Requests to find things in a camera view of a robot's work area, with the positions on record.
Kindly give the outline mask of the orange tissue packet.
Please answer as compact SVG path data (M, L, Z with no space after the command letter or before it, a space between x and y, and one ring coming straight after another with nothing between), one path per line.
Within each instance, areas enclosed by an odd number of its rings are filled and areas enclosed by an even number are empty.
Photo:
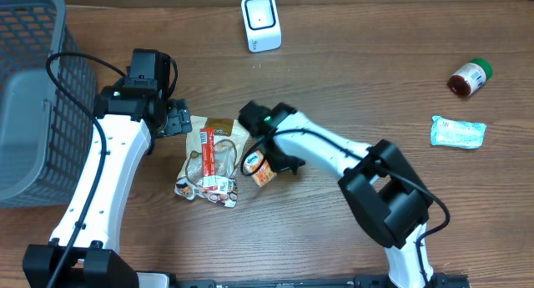
M244 170L259 187L267 185L277 175L259 150L255 150L244 159Z

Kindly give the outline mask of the beige dried food bag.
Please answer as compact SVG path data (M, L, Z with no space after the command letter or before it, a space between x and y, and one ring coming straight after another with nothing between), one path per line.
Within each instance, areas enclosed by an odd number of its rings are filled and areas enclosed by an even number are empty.
M226 208L238 200L236 173L249 133L234 119L192 116L192 131L186 136L186 160L179 171L174 193L187 200L196 197ZM214 175L222 180L216 188L203 184L203 129L214 131Z

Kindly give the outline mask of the red snack stick pack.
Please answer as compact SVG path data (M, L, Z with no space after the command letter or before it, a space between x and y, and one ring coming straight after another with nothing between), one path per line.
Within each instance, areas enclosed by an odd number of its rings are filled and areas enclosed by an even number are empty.
M202 148L203 189L214 191L217 189L215 158L214 158L214 129L202 128L199 131Z

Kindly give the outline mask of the teal wet wipes packet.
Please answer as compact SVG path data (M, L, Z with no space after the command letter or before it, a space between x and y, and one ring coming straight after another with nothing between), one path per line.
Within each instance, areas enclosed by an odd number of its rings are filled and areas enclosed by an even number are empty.
M461 149L478 149L483 145L486 125L432 117L431 144Z

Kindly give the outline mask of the green white round container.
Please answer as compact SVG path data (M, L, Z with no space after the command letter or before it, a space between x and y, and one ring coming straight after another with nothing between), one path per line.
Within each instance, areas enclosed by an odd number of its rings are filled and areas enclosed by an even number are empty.
M484 58L473 58L456 70L447 81L447 87L456 96L467 98L493 76L492 66Z

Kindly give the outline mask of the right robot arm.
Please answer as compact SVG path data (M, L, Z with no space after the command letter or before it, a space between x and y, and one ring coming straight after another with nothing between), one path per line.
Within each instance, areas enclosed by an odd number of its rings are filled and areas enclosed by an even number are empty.
M433 285L425 238L428 209L436 199L394 144L343 138L284 103L272 109L250 103L241 109L239 122L274 172L295 173L311 163L336 179L361 229L384 248L389 284Z

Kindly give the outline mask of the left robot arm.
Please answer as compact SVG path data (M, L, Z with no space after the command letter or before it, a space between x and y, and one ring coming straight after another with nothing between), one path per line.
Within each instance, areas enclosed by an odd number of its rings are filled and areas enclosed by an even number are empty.
M183 99L156 88L104 88L95 99L93 137L74 195L46 245L30 245L23 272L32 287L175 287L175 275L136 271L119 254L135 172L159 137L186 134Z

